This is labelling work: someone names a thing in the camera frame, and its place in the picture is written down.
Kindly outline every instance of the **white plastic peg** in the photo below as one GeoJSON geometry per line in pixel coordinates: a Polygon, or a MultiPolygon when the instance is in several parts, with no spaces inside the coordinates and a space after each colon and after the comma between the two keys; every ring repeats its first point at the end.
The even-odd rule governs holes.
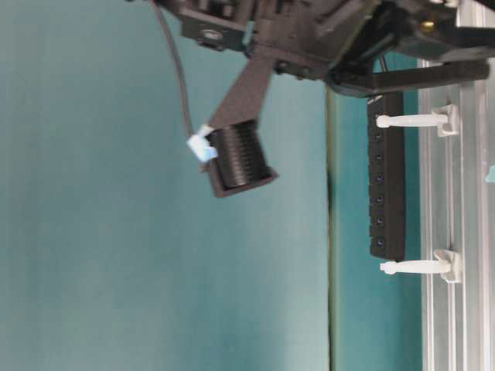
{"type": "Polygon", "coordinates": [[[431,114],[413,114],[390,117],[381,115],[377,117],[379,128],[390,126],[400,128],[432,128],[437,127],[439,137],[448,137],[459,133],[460,116],[459,108],[454,104],[436,108],[431,114]]]}
{"type": "Polygon", "coordinates": [[[380,269],[386,274],[400,273],[420,273],[420,274],[441,274],[450,272],[452,267],[445,260],[410,260],[397,263],[388,261],[380,264],[380,269]]]}
{"type": "Polygon", "coordinates": [[[380,264],[380,269],[386,274],[440,274],[449,284],[459,283],[462,280],[460,255],[450,250],[435,250],[433,254],[438,260],[388,261],[380,264]]]}
{"type": "Polygon", "coordinates": [[[379,128],[389,128],[397,126],[401,128],[430,128],[439,124],[448,124],[449,116],[446,114],[414,114],[410,116],[379,116],[377,126],[379,128]]]}

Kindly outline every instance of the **teal background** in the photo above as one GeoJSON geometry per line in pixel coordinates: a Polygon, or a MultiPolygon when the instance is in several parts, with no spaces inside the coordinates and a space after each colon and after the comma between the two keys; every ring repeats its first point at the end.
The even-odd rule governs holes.
{"type": "MultiPolygon", "coordinates": [[[[198,128],[245,60],[178,41],[198,128]]],[[[0,49],[2,369],[328,368],[321,83],[274,77],[281,177],[220,200],[146,2],[3,0],[0,49]]]]}
{"type": "MultiPolygon", "coordinates": [[[[391,70],[415,61],[392,54],[391,70]]],[[[363,100],[332,95],[329,130],[332,259],[330,297],[335,370],[422,369],[421,278],[387,276],[369,254],[367,107],[363,100]]],[[[405,113],[418,110],[405,94],[405,113]]],[[[418,131],[405,131],[406,259],[420,259],[418,131]]]]}

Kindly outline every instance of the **black cylindrical part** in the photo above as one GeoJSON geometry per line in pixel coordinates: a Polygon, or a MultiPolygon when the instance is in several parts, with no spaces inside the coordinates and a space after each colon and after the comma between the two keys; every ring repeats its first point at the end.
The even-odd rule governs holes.
{"type": "Polygon", "coordinates": [[[249,185],[271,176],[255,121],[215,130],[207,139],[218,152],[214,161],[227,188],[249,185]]]}

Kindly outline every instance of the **black cable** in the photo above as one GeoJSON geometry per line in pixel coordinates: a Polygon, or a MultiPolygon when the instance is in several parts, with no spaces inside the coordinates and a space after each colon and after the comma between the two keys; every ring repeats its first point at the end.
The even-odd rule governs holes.
{"type": "Polygon", "coordinates": [[[380,66],[383,72],[388,72],[387,61],[384,56],[380,57],[380,66]]]}
{"type": "Polygon", "coordinates": [[[160,26],[162,27],[163,34],[165,35],[166,42],[169,45],[170,53],[172,54],[173,62],[176,67],[177,80],[179,82],[180,88],[180,101],[183,109],[183,120],[184,126],[186,127],[187,135],[194,135],[193,126],[191,125],[191,114],[189,112],[189,100],[187,97],[187,88],[186,88],[186,78],[184,76],[183,64],[180,61],[179,51],[177,50],[176,43],[173,41],[172,31],[170,31],[169,25],[165,19],[165,16],[162,13],[160,7],[156,4],[156,0],[149,0],[149,3],[152,5],[153,10],[155,11],[156,18],[159,21],[160,26]]]}

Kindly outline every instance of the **white bracket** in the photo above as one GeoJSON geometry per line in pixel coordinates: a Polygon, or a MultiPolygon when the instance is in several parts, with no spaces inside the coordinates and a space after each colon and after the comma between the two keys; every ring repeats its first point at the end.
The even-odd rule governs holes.
{"type": "Polygon", "coordinates": [[[212,158],[218,157],[217,150],[215,147],[212,147],[206,139],[206,136],[212,131],[213,129],[211,127],[203,125],[195,135],[191,135],[187,140],[187,145],[202,163],[206,163],[212,158]]]}
{"type": "Polygon", "coordinates": [[[390,117],[378,116],[377,126],[389,128],[390,126],[400,128],[431,128],[437,127],[439,137],[448,137],[459,134],[460,116],[459,108],[454,104],[436,108],[431,114],[413,114],[408,116],[390,117]]]}
{"type": "Polygon", "coordinates": [[[450,250],[435,250],[433,255],[437,260],[410,260],[400,263],[388,261],[380,264],[380,269],[386,274],[397,272],[440,274],[448,284],[458,284],[462,281],[463,265],[459,253],[450,250]]]}

